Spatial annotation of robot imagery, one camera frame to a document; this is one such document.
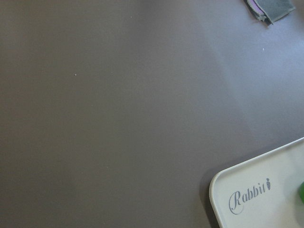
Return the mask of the beige rabbit print tray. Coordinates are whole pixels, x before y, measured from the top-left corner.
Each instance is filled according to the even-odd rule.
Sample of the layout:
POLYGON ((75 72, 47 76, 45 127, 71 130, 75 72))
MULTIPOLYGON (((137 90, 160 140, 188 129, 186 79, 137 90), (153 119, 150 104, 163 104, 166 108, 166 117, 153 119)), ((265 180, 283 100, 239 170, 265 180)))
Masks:
POLYGON ((209 199, 221 228, 302 228, 304 140, 217 173, 209 199))

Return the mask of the pink folded cloth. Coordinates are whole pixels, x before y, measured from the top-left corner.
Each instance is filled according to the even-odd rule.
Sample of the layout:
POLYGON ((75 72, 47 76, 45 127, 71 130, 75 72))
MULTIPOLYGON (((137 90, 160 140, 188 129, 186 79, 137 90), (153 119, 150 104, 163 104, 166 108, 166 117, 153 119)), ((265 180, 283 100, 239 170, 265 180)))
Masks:
POLYGON ((265 13, 259 8, 254 0, 244 0, 249 11, 259 21, 265 21, 267 19, 265 13))

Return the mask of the green lime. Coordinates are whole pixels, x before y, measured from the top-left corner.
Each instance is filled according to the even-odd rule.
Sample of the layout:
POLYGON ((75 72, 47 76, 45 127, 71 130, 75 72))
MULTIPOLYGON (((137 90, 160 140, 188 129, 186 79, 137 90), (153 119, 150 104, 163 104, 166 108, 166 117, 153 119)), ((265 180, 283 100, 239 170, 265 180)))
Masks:
POLYGON ((297 189, 298 197, 301 202, 304 204, 304 182, 302 182, 297 189))

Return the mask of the grey folded cloth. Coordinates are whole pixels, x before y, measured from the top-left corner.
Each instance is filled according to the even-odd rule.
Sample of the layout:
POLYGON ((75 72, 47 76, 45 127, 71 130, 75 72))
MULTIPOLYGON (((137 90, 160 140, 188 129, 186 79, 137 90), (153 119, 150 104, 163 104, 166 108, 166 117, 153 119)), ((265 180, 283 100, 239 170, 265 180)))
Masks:
POLYGON ((295 10, 290 0, 255 0, 254 2, 271 24, 295 10))

